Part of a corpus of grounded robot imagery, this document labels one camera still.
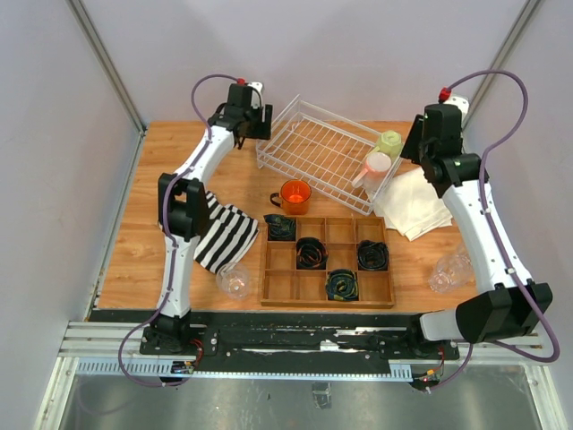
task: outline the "black and white striped towel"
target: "black and white striped towel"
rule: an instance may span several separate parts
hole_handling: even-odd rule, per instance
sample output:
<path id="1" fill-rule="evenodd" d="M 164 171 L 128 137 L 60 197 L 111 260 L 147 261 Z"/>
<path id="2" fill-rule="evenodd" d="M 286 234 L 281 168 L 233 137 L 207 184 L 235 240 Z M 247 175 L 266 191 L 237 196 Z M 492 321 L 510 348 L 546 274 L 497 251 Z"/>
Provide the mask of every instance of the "black and white striped towel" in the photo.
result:
<path id="1" fill-rule="evenodd" d="M 228 262 L 239 262 L 259 234 L 259 221 L 243 211 L 217 201 L 207 192 L 210 224 L 207 234 L 195 249 L 194 259 L 208 271 L 217 273 Z"/>

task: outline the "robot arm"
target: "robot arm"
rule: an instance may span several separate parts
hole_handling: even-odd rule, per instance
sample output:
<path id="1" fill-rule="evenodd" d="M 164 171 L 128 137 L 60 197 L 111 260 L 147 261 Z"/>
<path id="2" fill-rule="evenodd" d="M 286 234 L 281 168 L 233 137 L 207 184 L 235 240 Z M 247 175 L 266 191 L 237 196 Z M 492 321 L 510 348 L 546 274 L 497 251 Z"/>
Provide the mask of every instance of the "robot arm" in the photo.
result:
<path id="1" fill-rule="evenodd" d="M 470 343 L 506 339 L 529 334 L 538 323 L 531 306 L 517 288 L 501 258 L 492 231 L 483 214 L 479 194 L 481 159 L 462 152 L 461 122 L 467 106 L 456 103 L 426 106 L 417 116 L 407 137 L 402 157 L 422 166 L 424 176 L 451 211 L 459 225 L 475 269 L 479 295 L 456 309 L 422 314 L 420 341 L 466 340 Z M 527 285 L 545 312 L 552 293 L 545 283 L 533 282 L 521 263 L 493 204 L 492 189 L 485 184 L 488 207 L 501 241 L 513 259 L 511 270 Z"/>
<path id="2" fill-rule="evenodd" d="M 223 158 L 234 147 L 240 150 L 245 139 L 270 138 L 271 118 L 272 106 L 262 104 L 261 83 L 232 83 L 227 102 L 221 104 L 209 119 L 211 134 L 205 131 L 195 151 L 175 173 L 164 173 L 159 178 L 158 220 L 165 230 L 163 208 L 167 199 L 167 224 L 173 239 L 165 237 L 165 270 L 158 301 L 161 311 L 149 330 L 177 342 L 186 342 L 193 257 L 201 236 L 209 227 L 205 185 Z M 174 181 L 168 193 L 169 185 Z M 173 252 L 176 256 L 172 264 Z"/>

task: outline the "white wire rack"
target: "white wire rack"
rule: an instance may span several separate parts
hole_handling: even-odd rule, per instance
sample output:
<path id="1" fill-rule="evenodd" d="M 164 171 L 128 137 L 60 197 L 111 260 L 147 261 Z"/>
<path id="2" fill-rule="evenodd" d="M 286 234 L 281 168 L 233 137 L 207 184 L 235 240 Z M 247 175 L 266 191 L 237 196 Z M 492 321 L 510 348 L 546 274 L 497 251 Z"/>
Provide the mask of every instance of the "white wire rack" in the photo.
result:
<path id="1" fill-rule="evenodd" d="M 302 101 L 300 95 L 272 123 L 272 139 L 257 143 L 259 168 L 303 179 L 313 189 L 368 215 L 400 165 L 398 157 L 370 196 L 353 178 L 380 132 Z"/>

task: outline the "white napkin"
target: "white napkin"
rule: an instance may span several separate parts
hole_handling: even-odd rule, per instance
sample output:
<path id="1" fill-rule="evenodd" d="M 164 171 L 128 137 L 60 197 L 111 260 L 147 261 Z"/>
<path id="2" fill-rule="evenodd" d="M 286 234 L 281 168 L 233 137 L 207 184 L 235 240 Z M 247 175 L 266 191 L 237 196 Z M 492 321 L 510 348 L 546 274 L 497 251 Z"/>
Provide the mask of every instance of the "white napkin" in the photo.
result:
<path id="1" fill-rule="evenodd" d="M 438 227 L 451 226 L 451 213 L 423 177 L 422 168 L 394 177 L 374 202 L 374 213 L 387 228 L 414 240 Z"/>

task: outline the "wooden tabletop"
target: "wooden tabletop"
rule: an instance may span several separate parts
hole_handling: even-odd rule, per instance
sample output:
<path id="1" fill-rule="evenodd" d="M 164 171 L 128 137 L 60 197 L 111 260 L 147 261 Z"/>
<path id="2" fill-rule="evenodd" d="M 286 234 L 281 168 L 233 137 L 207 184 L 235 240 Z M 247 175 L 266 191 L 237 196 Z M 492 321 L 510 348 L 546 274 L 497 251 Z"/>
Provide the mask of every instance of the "wooden tabletop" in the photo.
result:
<path id="1" fill-rule="evenodd" d="M 364 124 L 381 132 L 396 130 L 403 136 L 407 136 L 410 127 L 409 123 Z M 158 228 L 158 178 L 164 172 L 173 172 L 187 159 L 199 143 L 203 131 L 204 126 L 199 122 L 151 124 L 98 307 L 149 309 L 156 306 L 165 259 L 163 234 Z M 411 168 L 413 166 L 405 161 L 398 174 Z M 268 168 L 257 168 L 255 142 L 247 141 L 242 150 L 231 151 L 221 162 L 207 188 L 217 195 L 220 203 L 233 203 L 251 217 L 264 222 L 263 215 L 277 212 L 277 208 L 269 202 L 269 195 L 277 192 L 285 180 L 284 176 Z M 362 217 L 319 193 L 313 194 L 307 216 Z M 393 265 L 396 305 L 380 312 L 435 311 L 454 307 L 474 296 L 473 285 L 448 294 L 438 294 L 427 284 L 438 259 L 453 253 L 461 240 L 456 227 L 435 229 L 414 242 L 391 230 L 388 246 Z M 244 300 L 234 300 L 219 291 L 215 275 L 195 263 L 190 286 L 192 309 L 287 310 L 283 307 L 263 307 L 259 301 L 261 242 L 258 237 L 242 259 L 252 278 L 251 293 Z"/>

